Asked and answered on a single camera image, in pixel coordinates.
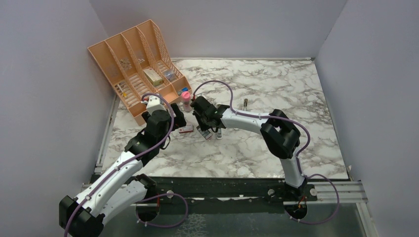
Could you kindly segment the red staple box sleeve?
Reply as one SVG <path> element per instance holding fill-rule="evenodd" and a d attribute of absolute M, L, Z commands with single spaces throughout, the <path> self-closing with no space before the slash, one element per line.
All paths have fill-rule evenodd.
<path fill-rule="evenodd" d="M 190 133 L 193 132 L 193 125 L 189 124 L 184 127 L 179 128 L 179 133 Z"/>

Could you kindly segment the long white stapler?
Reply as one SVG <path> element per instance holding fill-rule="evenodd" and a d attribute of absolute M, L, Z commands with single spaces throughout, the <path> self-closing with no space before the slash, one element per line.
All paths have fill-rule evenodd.
<path fill-rule="evenodd" d="M 221 140 L 222 139 L 222 130 L 221 130 L 221 128 L 217 128 L 215 134 L 216 134 L 216 139 L 217 140 Z"/>

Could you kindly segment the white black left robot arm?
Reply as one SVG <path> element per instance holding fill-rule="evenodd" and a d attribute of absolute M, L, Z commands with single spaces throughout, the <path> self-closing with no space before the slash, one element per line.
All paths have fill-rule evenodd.
<path fill-rule="evenodd" d="M 59 224 L 64 235 L 98 237 L 115 216 L 131 204 L 155 198 L 152 180 L 141 175 L 125 188 L 122 185 L 159 154 L 170 133 L 186 125 L 176 103 L 166 109 L 161 102 L 147 104 L 146 127 L 129 140 L 125 150 L 108 170 L 75 198 L 59 203 Z"/>

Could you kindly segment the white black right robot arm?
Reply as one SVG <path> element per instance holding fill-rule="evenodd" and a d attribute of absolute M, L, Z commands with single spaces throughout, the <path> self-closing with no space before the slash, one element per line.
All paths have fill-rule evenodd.
<path fill-rule="evenodd" d="M 229 105 L 216 107 L 203 96 L 193 99 L 191 107 L 202 130 L 236 128 L 260 134 L 270 153 L 281 161 L 286 197 L 297 201 L 304 196 L 307 180 L 297 159 L 301 133 L 283 111 L 257 114 Z"/>

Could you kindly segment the staple box tray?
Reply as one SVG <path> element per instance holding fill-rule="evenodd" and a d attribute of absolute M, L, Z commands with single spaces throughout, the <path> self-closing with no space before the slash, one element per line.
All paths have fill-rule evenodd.
<path fill-rule="evenodd" d="M 206 139 L 209 140 L 212 137 L 212 133 L 208 130 L 202 130 L 201 127 L 197 126 L 197 131 Z"/>

